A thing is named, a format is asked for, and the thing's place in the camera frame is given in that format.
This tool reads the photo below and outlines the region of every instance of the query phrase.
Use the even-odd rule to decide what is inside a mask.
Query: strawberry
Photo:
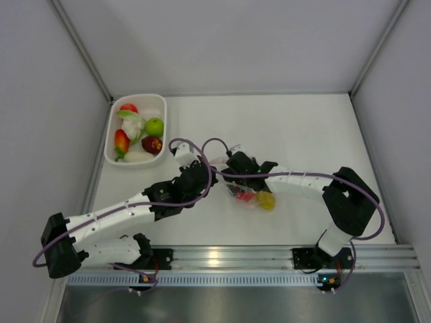
[[[253,200],[255,196],[256,196],[255,193],[248,191],[248,192],[238,192],[238,193],[236,193],[235,197],[238,200],[242,200],[244,202],[249,202],[249,201]]]
[[[124,155],[129,150],[129,145],[130,139],[126,136],[124,130],[117,130],[114,138],[114,150],[117,153],[117,158],[115,158],[116,162],[119,159],[124,158]]]
[[[123,104],[120,110],[128,110],[128,111],[133,111],[134,113],[137,113],[137,109],[132,103]]]

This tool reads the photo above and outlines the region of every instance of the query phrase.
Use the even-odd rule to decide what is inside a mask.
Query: black bracket
[[[337,262],[341,269],[351,269],[353,266],[353,256],[350,248],[342,248],[335,257],[329,257],[317,247],[314,248],[294,248],[294,268],[300,270],[337,269]]]
[[[148,262],[144,270],[154,271],[156,269],[156,263],[159,266],[159,271],[170,271],[172,267],[170,263],[174,260],[173,249],[153,249],[153,259],[155,261]]]
[[[200,161],[194,161],[187,168],[180,168],[181,175],[173,180],[159,182],[146,188],[142,195],[148,196],[151,202],[184,203],[196,199],[208,184],[207,166]],[[216,173],[212,172],[211,187],[218,182]],[[177,215],[182,207],[152,206],[150,211],[155,213],[154,221]]]
[[[65,219],[62,213],[50,216],[40,238],[42,247],[65,233],[68,223],[69,220]],[[81,255],[75,251],[74,242],[75,238],[67,235],[44,253],[50,278],[57,279],[70,275],[81,267]]]
[[[229,168],[222,170],[222,173],[227,175],[251,175],[251,174],[268,174],[274,167],[278,166],[273,161],[264,161],[262,165],[258,165],[256,158],[250,158],[242,151],[237,151],[231,156],[226,165]],[[254,191],[259,192],[264,190],[270,192],[269,188],[265,183],[266,178],[232,178],[229,176],[223,176],[226,182],[233,182],[237,185],[246,186],[252,188]]]
[[[341,167],[334,175],[359,186],[377,203],[380,202],[371,188],[352,169]],[[376,211],[376,206],[361,192],[336,180],[323,190],[323,200],[335,225],[351,236],[361,236]]]

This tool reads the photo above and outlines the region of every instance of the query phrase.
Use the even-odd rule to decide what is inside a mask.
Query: gray wall
[[[431,285],[431,1],[415,0],[356,103],[402,241]]]
[[[398,0],[62,0],[114,95],[347,92]]]
[[[35,322],[46,219],[79,211],[107,105],[46,0],[0,1],[0,313]]]

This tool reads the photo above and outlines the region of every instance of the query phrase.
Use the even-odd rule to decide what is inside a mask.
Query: white floor
[[[199,146],[220,137],[229,146],[241,143],[259,163],[269,160],[298,170],[334,173],[353,168],[378,192],[364,142],[347,94],[282,96],[199,96],[167,98],[168,135]],[[209,159],[223,155],[212,143]],[[162,165],[122,170],[104,163],[94,210],[121,202],[155,182],[178,175],[168,154]],[[220,185],[192,209],[143,225],[153,245],[304,245],[315,244],[331,222],[324,204],[277,195],[271,212],[240,207]],[[375,213],[365,235],[379,225]],[[368,244],[394,244],[389,226]]]

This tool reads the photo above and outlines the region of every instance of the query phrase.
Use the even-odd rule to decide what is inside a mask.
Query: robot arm
[[[51,216],[41,238],[42,246],[45,248],[61,234],[65,236],[44,251],[49,276],[64,277],[81,266],[100,266],[109,262],[144,268],[153,254],[149,241],[141,234],[142,225],[177,215],[184,207],[192,207],[194,204],[190,202],[196,198],[205,197],[203,192],[209,180],[207,165],[186,143],[174,149],[173,154],[180,164],[179,177],[155,183],[130,199],[103,210],[67,218],[61,213]],[[218,173],[224,180],[256,192],[287,192],[326,204],[333,223],[317,242],[314,256],[318,263],[336,256],[353,236],[362,235],[375,211],[375,206],[364,196],[334,180],[292,176],[291,170],[270,161],[259,165],[241,146],[231,149],[229,156],[224,165],[226,168],[221,172],[212,168],[211,186],[217,182]],[[247,178],[250,175],[259,177]],[[378,201],[351,169],[342,168],[335,175],[360,186]],[[119,238],[125,231],[133,237]]]

